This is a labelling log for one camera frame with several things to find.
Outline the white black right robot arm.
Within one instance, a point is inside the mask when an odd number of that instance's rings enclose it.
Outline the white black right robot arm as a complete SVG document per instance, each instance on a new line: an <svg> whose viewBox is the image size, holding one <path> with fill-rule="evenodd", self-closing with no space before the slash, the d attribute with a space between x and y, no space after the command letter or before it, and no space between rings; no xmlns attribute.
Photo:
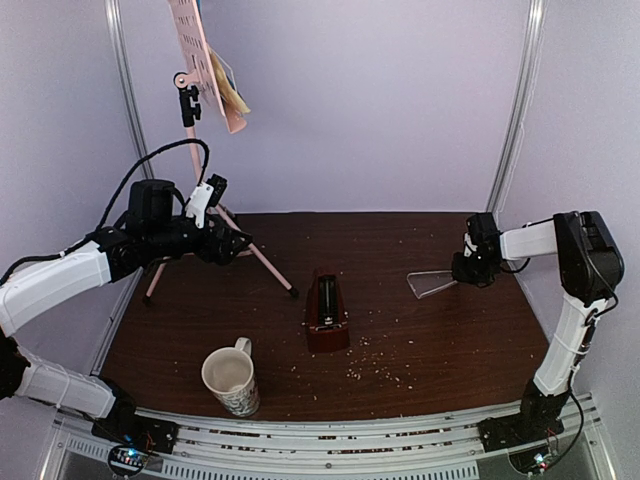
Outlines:
<svg viewBox="0 0 640 480"><path fill-rule="evenodd" d="M491 213L478 213L466 225L464 248L452 258L458 283L486 287L507 261L557 257L564 289L560 319L512 423L517 438L530 442L559 416L600 317L617 306L624 262L597 211L557 213L508 231L498 229Z"/></svg>

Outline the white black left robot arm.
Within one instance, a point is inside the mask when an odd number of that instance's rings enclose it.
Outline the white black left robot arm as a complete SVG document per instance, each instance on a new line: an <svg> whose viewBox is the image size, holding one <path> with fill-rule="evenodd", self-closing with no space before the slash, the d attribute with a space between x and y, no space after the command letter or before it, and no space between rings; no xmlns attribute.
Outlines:
<svg viewBox="0 0 640 480"><path fill-rule="evenodd" d="M80 248L36 262L1 283L1 395L30 397L103 419L123 444L144 433L138 415L122 405L114 387L68 371L18 346L15 333L40 314L140 269L185 255L227 265L252 242L250 234L208 214L226 188L215 175L184 199L168 180L131 185L127 210L115 225L88 234Z"/></svg>

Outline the clear plastic metronome cover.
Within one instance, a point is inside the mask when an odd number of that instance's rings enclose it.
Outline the clear plastic metronome cover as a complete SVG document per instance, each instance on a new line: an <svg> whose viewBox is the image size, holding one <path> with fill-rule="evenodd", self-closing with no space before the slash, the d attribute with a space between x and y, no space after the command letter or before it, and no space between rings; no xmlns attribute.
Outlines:
<svg viewBox="0 0 640 480"><path fill-rule="evenodd" d="M450 270L412 272L406 276L414 296L421 300L457 284Z"/></svg>

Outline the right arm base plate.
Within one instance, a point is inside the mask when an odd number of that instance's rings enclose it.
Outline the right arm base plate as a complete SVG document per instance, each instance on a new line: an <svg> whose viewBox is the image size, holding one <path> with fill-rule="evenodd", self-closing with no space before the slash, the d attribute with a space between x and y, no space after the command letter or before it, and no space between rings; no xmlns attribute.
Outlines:
<svg viewBox="0 0 640 480"><path fill-rule="evenodd" d="M550 433L564 432L560 419L529 422L520 414L487 418L479 422L477 428L485 452L544 440Z"/></svg>

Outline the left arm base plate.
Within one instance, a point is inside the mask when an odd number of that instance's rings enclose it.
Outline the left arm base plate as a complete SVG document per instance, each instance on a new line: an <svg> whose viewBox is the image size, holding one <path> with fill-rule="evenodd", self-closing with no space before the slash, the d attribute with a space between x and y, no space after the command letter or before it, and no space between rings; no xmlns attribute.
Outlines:
<svg viewBox="0 0 640 480"><path fill-rule="evenodd" d="M175 422L141 417L126 433L119 432L115 426L106 422L96 421L91 434L143 452L171 454L178 430L179 426Z"/></svg>

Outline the dark red wooden metronome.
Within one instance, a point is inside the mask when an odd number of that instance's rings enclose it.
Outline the dark red wooden metronome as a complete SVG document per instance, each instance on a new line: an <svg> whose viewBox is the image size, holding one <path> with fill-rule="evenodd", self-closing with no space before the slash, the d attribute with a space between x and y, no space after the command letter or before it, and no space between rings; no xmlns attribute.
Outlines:
<svg viewBox="0 0 640 480"><path fill-rule="evenodd" d="M311 354L334 353L350 347L349 322L337 275L316 268L306 297L305 332Z"/></svg>

